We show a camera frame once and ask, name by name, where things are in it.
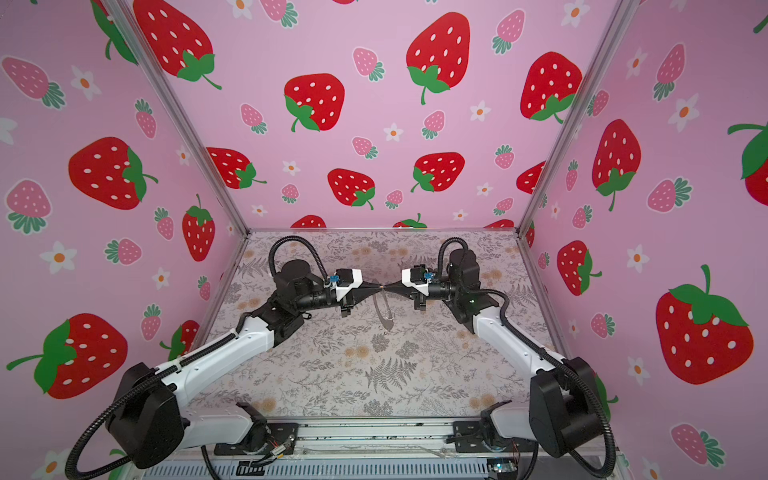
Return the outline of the aluminium corner post right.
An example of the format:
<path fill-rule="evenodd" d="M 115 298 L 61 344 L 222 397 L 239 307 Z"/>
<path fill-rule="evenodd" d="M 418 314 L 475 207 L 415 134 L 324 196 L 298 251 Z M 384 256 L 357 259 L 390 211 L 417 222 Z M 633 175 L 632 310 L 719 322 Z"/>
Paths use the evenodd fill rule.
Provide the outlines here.
<path fill-rule="evenodd" d="M 576 129 L 581 124 L 586 114 L 588 101 L 596 92 L 602 81 L 607 68 L 618 50 L 628 28 L 631 26 L 632 19 L 639 8 L 640 2 L 637 0 L 618 1 L 609 18 L 606 30 L 602 39 L 597 44 L 594 55 L 586 70 L 581 87 L 576 94 L 575 100 L 568 109 L 568 115 L 564 124 L 556 137 L 549 158 L 546 160 L 542 174 L 534 189 L 533 196 L 525 210 L 520 225 L 516 233 L 519 239 L 522 239 L 529 230 L 531 223 L 537 214 L 537 211 L 543 201 L 544 195 L 553 178 L 560 168 L 560 164 L 566 157 L 566 153 L 572 143 Z"/>

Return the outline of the aluminium corner post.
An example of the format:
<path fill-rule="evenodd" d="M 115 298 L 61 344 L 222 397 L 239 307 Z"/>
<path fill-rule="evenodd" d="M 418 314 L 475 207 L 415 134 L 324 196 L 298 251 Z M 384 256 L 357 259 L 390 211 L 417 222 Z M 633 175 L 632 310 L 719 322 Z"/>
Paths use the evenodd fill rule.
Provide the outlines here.
<path fill-rule="evenodd" d="M 180 135 L 184 145 L 193 155 L 198 167 L 241 237 L 247 237 L 249 227 L 236 207 L 223 180 L 218 174 L 208 151 L 190 121 L 182 102 L 169 84 L 166 72 L 151 51 L 149 43 L 140 31 L 132 11 L 131 1 L 107 0 L 104 2 L 112 14 L 117 29 L 134 53 L 139 66 L 159 97 L 163 107 Z"/>
<path fill-rule="evenodd" d="M 556 137 L 549 158 L 546 160 L 542 174 L 534 189 L 533 196 L 525 210 L 520 225 L 516 233 L 519 239 L 522 239 L 529 230 L 531 223 L 537 214 L 537 211 L 543 201 L 544 195 L 553 178 L 560 168 L 560 164 L 566 157 L 566 153 L 572 143 L 576 129 L 581 124 L 586 114 L 588 101 L 596 92 L 602 81 L 607 68 L 618 50 L 628 28 L 631 26 L 632 19 L 639 8 L 640 2 L 637 0 L 618 1 L 609 18 L 606 30 L 602 39 L 597 44 L 594 55 L 586 70 L 581 87 L 576 94 L 575 100 L 568 109 L 568 115 L 564 124 Z"/>

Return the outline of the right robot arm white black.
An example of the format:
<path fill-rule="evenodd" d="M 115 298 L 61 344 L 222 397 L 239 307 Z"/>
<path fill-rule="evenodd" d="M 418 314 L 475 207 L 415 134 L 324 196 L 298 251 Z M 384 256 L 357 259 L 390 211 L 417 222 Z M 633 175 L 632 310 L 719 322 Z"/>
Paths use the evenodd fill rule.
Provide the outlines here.
<path fill-rule="evenodd" d="M 402 271 L 401 280 L 384 287 L 424 310 L 429 300 L 442 302 L 454 319 L 493 347 L 528 382 L 528 412 L 501 404 L 483 413 L 486 443 L 506 439 L 535 441 L 552 457 L 574 456 L 576 449 L 601 437 L 610 451 L 615 442 L 597 392 L 592 368 L 582 359 L 567 359 L 524 333 L 506 317 L 505 294 L 481 287 L 476 255 L 462 246 L 438 267 L 417 265 Z"/>

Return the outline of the aluminium corner post left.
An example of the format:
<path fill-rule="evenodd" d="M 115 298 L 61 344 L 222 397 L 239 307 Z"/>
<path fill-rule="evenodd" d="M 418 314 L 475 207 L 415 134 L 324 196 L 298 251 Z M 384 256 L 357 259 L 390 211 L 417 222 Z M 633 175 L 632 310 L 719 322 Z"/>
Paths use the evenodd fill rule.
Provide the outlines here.
<path fill-rule="evenodd" d="M 169 84 L 166 72 L 151 51 L 149 43 L 140 31 L 132 11 L 131 1 L 107 0 L 104 2 L 112 14 L 117 29 L 134 53 L 139 66 L 159 97 L 163 107 L 180 135 L 184 145 L 193 155 L 198 167 L 241 237 L 247 237 L 249 227 L 236 207 L 223 180 L 218 174 L 208 151 L 190 121 L 182 102 Z"/>

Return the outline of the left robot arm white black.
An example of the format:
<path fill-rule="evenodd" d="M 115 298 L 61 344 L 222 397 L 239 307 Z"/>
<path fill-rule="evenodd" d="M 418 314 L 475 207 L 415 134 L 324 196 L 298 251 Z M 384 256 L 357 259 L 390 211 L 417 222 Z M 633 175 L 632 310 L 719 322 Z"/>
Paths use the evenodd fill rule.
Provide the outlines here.
<path fill-rule="evenodd" d="M 243 314 L 217 340 L 151 369 L 140 363 L 123 377 L 120 394 L 152 381 L 119 407 L 107 429 L 139 469 L 155 466 L 178 450 L 229 445 L 239 453 L 265 452 L 270 433 L 265 417 L 247 402 L 221 413 L 189 413 L 187 407 L 208 386 L 251 358 L 290 338 L 319 309 L 343 315 L 382 289 L 358 269 L 317 276 L 304 260 L 291 260 L 273 275 L 276 289 L 266 303 Z"/>

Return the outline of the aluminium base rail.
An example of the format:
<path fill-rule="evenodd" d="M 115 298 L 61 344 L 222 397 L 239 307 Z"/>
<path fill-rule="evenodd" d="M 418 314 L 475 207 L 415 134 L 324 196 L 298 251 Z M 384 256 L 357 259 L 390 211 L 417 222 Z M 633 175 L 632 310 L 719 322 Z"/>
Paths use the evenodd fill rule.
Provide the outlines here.
<path fill-rule="evenodd" d="M 534 445 L 484 442 L 477 417 L 276 417 L 268 423 L 284 452 L 234 446 L 177 453 L 145 479 L 516 479 Z"/>

